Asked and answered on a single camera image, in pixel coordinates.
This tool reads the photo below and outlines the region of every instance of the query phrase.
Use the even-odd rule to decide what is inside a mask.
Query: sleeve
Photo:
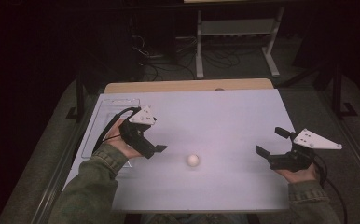
[[[289,184],[292,224],[340,224],[325,191],[315,180]]]
[[[118,182],[116,176],[128,159],[116,148],[102,144],[79,166],[55,203],[48,223],[107,223]]]

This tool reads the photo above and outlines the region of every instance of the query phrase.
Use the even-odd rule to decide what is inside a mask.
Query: metal frame
[[[75,153],[75,150],[78,149],[78,144],[80,137],[83,136],[83,133],[87,129],[88,123],[90,121],[90,116],[93,112],[94,105],[96,104],[97,97],[91,98],[91,101],[87,101],[87,106],[89,107],[87,113],[83,113],[80,119],[80,122],[76,124],[72,135],[67,143],[66,147],[63,149],[61,159],[58,162],[53,175],[48,182],[46,189],[43,192],[41,197],[40,204],[35,210],[35,214],[31,223],[47,223],[49,214],[51,212],[52,206],[55,203],[58,195],[62,192],[62,188],[72,166],[72,160]]]
[[[265,60],[270,68],[270,73],[273,77],[280,75],[276,67],[276,63],[271,56],[273,44],[276,40],[276,35],[279,31],[280,23],[284,14],[284,7],[279,7],[278,13],[274,20],[259,19],[259,20],[236,20],[236,21],[202,21],[201,11],[198,11],[197,23],[197,55],[196,70],[197,79],[203,79],[203,62],[201,55],[201,37],[203,35],[255,35],[255,34],[270,34],[270,42],[266,47],[262,48]]]
[[[347,142],[351,146],[351,152],[354,154],[356,163],[360,166],[360,146],[357,141],[354,139],[352,132],[349,130],[348,126],[343,122],[341,118],[338,117],[338,114],[335,111],[332,111],[330,108],[330,97],[324,93],[323,91],[318,91],[318,95],[324,105],[326,106],[326,110],[331,119],[336,123],[339,130],[342,132],[342,135],[346,138]]]

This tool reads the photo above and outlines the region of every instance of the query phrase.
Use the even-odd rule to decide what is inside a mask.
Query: white ball
[[[187,157],[187,164],[191,167],[195,167],[200,164],[200,158],[197,155],[189,155]]]

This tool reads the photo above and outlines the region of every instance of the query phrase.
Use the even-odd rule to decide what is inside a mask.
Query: human hand
[[[275,170],[275,172],[282,175],[291,184],[308,180],[317,180],[316,168],[313,163],[306,170],[298,170],[296,172],[291,172],[289,170]]]
[[[128,159],[133,157],[142,157],[142,155],[128,146],[124,140],[121,138],[121,133],[119,132],[119,125],[124,121],[124,119],[119,119],[117,122],[111,127],[110,131],[105,136],[104,142],[118,149],[122,154],[124,154]]]

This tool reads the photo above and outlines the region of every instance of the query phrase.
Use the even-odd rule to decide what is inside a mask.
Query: white table
[[[192,86],[196,82],[201,86],[212,84],[212,81],[187,84]],[[225,82],[221,80],[220,86],[225,86]],[[256,213],[288,208],[285,180],[256,154],[256,145],[272,154],[282,154],[291,148],[289,140],[274,133],[275,127],[293,131],[277,90],[188,89],[102,94],[67,182],[76,176],[79,164],[90,156],[90,146],[100,134],[91,130],[102,130],[109,120],[106,117],[114,115],[104,112],[102,102],[107,99],[138,99],[141,105],[151,105],[158,120],[145,132],[145,137],[153,145],[168,146],[151,159],[133,159],[132,167],[120,170],[114,210]],[[199,166],[187,165],[190,154],[200,157]]]

